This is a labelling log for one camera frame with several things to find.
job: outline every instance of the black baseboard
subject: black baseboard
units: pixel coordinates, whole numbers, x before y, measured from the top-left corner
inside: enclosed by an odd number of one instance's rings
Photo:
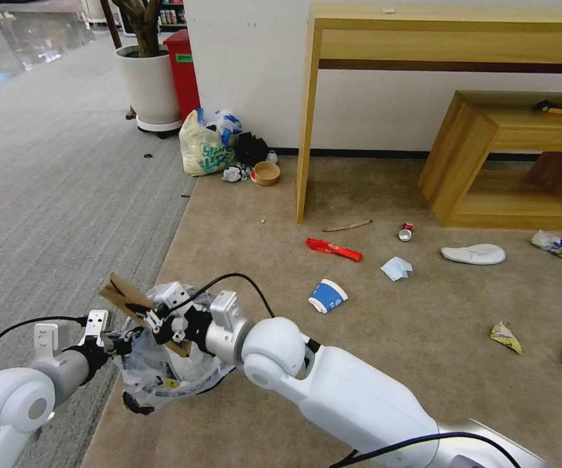
[[[298,148],[272,148],[279,155],[297,156]],[[313,157],[360,157],[375,159],[426,159],[429,151],[394,151],[382,149],[322,149],[311,148]],[[532,163],[538,158],[538,154],[531,153],[491,153],[487,161],[514,161]]]

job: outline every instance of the white slipper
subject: white slipper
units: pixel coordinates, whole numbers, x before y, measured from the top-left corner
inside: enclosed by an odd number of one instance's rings
[[[493,244],[477,244],[469,247],[442,247],[441,254],[448,260],[472,265],[497,265],[506,260],[503,248]]]

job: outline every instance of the reflective floor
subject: reflective floor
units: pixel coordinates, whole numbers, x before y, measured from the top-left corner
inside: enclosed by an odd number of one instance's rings
[[[0,12],[0,84],[92,40],[81,12]]]

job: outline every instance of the paper bowl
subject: paper bowl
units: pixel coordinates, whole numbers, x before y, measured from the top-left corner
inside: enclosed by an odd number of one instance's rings
[[[274,185],[281,175],[281,170],[270,161],[261,161],[255,164],[255,181],[259,185]]]

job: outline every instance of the red trash bin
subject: red trash bin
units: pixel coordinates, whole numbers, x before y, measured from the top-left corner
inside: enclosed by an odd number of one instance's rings
[[[172,78],[179,98],[181,119],[185,120],[190,112],[201,107],[188,30],[181,29],[175,32],[164,41],[164,45],[168,47]]]

